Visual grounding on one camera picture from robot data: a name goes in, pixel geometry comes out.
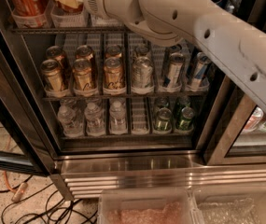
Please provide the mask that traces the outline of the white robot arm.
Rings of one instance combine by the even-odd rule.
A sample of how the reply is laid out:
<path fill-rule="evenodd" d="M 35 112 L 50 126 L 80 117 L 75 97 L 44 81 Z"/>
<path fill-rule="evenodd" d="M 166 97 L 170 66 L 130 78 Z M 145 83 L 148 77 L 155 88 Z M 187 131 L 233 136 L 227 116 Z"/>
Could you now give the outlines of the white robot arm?
<path fill-rule="evenodd" d="M 115 19 L 148 41 L 186 39 L 266 112 L 266 34 L 211 0 L 55 0 Z"/>

